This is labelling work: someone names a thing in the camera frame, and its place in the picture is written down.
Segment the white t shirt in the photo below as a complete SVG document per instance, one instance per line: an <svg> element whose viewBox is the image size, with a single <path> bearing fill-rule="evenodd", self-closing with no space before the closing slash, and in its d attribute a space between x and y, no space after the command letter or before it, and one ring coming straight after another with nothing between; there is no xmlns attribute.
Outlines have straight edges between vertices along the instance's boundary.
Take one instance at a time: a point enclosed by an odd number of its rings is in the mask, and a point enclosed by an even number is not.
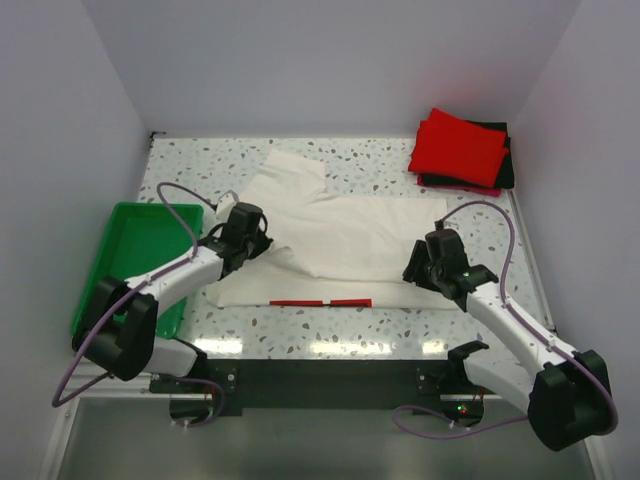
<svg viewBox="0 0 640 480"><path fill-rule="evenodd" d="M416 240L448 210L443 198L336 195L323 163L270 152L239 198L263 209L266 252L210 285L217 307L278 301L368 300L375 308L452 310L443 295L406 283Z"/></svg>

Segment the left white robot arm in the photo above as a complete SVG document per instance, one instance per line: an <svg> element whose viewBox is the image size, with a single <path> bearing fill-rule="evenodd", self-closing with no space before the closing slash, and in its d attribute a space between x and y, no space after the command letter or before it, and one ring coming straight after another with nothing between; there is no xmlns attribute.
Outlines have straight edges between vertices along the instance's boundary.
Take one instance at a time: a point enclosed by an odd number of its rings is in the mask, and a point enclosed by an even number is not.
<svg viewBox="0 0 640 480"><path fill-rule="evenodd" d="M265 252L272 240L259 207L231 207L220 232L176 259L137 277L100 280L72 338L76 354L128 381L141 373L170 376L185 392L207 380L204 353L156 335L159 317L196 290L218 282Z"/></svg>

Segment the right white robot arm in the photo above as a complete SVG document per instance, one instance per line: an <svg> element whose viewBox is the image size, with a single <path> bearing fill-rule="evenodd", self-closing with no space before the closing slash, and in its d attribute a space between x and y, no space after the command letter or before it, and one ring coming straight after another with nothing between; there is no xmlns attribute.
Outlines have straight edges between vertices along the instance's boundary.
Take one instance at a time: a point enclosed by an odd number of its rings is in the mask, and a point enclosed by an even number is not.
<svg viewBox="0 0 640 480"><path fill-rule="evenodd" d="M470 265L456 231L438 229L416 241L403 279L453 301L517 360L514 367L491 367L481 359L488 344L463 344L447 354L444 378L452 390L466 393L478 386L499 395L524 413L552 451L616 429L604 359L559 339L507 295L502 277Z"/></svg>

